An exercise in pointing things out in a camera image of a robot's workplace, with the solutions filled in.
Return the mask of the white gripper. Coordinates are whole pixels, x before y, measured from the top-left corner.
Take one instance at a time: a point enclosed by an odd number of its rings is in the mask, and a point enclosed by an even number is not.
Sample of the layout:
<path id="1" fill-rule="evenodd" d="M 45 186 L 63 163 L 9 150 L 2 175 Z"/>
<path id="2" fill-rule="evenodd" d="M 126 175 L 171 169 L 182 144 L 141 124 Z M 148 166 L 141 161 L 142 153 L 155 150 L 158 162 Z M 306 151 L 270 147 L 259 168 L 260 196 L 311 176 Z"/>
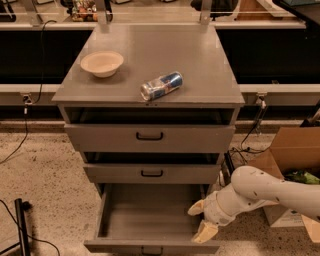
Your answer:
<path id="1" fill-rule="evenodd" d="M 231 191 L 214 191 L 205 200 L 201 199 L 189 209 L 190 216 L 199 215 L 204 211 L 204 217 L 197 233 L 191 241 L 202 244 L 212 239 L 218 233 L 218 226 L 227 226 L 240 213 L 239 197 Z"/>

